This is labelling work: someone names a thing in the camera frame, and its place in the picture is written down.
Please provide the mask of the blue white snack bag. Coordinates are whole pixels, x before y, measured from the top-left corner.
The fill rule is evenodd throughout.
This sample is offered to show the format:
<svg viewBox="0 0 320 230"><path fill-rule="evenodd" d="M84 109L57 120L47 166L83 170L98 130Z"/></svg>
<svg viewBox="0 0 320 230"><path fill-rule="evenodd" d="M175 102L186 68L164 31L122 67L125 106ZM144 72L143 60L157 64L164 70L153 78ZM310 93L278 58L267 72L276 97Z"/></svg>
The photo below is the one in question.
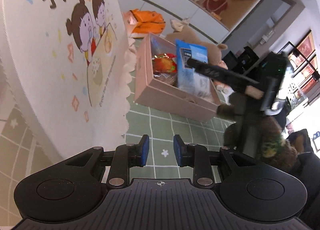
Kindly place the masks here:
<svg viewBox="0 0 320 230"><path fill-rule="evenodd" d="M180 90L199 98L210 96L210 79L195 71L188 65L193 59L204 64L208 63L206 47L176 40L177 86Z"/></svg>

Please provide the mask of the red snack packet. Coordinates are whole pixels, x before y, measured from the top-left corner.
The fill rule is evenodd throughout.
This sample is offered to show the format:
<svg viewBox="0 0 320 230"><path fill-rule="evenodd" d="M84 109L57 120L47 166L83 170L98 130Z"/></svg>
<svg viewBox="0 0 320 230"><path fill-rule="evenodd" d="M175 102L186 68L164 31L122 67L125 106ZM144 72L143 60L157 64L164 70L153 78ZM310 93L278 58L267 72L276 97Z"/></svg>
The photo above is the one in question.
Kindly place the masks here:
<svg viewBox="0 0 320 230"><path fill-rule="evenodd" d="M155 55L152 59L152 68L154 73L176 73L176 55L171 53Z"/></svg>

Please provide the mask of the pink storage box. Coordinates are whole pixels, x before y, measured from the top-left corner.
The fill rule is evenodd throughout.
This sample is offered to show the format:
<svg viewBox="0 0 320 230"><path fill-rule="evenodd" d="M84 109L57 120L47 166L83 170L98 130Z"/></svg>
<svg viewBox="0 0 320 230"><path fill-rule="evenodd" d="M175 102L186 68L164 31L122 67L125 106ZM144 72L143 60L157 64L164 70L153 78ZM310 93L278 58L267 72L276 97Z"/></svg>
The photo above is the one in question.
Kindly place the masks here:
<svg viewBox="0 0 320 230"><path fill-rule="evenodd" d="M207 122L215 117L221 101L213 84L210 84L211 96L203 99L154 78L152 39L164 52L174 54L176 51L174 44L152 33L141 41L137 50L135 102L200 122Z"/></svg>

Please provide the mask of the pink plush toy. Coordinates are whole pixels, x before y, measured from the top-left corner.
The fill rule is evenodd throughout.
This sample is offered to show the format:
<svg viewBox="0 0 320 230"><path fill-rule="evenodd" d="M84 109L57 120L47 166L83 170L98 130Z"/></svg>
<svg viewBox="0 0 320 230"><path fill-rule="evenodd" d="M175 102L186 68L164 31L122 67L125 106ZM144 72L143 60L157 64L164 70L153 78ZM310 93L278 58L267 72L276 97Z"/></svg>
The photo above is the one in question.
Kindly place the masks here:
<svg viewBox="0 0 320 230"><path fill-rule="evenodd" d="M228 69L227 65L225 64L225 62L223 60L221 60L218 64L219 67L224 68L224 69ZM221 93L225 94L225 95L231 95L233 93L233 90L230 86L223 84L222 82L213 81L213 84L215 86L215 89L217 91L220 91Z"/></svg>

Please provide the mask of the brown plush bear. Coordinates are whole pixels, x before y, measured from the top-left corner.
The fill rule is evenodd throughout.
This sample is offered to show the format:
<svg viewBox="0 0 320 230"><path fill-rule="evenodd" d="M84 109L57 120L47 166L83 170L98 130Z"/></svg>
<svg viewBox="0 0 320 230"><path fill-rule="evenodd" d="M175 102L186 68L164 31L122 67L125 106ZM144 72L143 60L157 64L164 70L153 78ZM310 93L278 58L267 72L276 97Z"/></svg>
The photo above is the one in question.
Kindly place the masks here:
<svg viewBox="0 0 320 230"><path fill-rule="evenodd" d="M206 47L208 51L208 62L212 66L219 66L224 69L228 69L225 62L222 60L222 51L227 50L228 47L226 44L214 44L205 41L201 41L198 36L195 34L193 29L189 27L189 21L184 19L182 21L178 21L172 19L170 21L171 27L174 32L171 34L167 34L165 40L175 44L176 40L184 41L189 44L196 44Z"/></svg>

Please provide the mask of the orange snack bag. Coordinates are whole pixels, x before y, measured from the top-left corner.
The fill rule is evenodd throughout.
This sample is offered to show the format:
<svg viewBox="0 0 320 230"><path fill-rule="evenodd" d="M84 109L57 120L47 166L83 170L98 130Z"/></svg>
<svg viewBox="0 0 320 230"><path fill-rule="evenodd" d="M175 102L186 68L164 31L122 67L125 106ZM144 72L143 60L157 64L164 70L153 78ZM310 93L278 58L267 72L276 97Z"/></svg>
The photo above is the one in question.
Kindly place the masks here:
<svg viewBox="0 0 320 230"><path fill-rule="evenodd" d="M160 35L166 26L163 16L156 11L129 10L123 13L123 20L131 38L144 38L149 33Z"/></svg>

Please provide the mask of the cartoon printed white lid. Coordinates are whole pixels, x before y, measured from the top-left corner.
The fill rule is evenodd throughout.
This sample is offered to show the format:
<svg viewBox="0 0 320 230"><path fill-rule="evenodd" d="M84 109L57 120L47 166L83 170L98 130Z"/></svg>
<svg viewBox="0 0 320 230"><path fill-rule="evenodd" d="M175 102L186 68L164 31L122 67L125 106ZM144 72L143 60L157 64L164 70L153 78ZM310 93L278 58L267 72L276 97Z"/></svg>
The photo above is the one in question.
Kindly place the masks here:
<svg viewBox="0 0 320 230"><path fill-rule="evenodd" d="M121 143L130 61L118 0L1 0L3 69L54 160Z"/></svg>

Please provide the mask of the green checked tablecloth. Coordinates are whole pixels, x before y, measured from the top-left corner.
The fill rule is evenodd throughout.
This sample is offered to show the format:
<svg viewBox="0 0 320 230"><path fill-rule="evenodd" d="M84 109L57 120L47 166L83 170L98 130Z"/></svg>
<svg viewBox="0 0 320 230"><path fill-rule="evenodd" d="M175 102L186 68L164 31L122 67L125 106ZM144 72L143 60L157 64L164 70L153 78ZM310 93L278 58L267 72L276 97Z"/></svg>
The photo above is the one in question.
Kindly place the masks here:
<svg viewBox="0 0 320 230"><path fill-rule="evenodd" d="M129 130L123 140L133 143L139 136L149 134L151 143L146 167L134 169L131 175L191 177L190 169L178 168L174 161L173 135L180 134L188 143L196 139L210 150L218 150L223 143L223 132L230 123L219 118L201 123L140 105L134 100L135 85L135 80L128 84L132 91L127 98ZM5 150L10 156L1 156L1 229L10 229L21 219L13 200L17 183L26 175L48 167L52 161L24 121L1 73L1 151Z"/></svg>

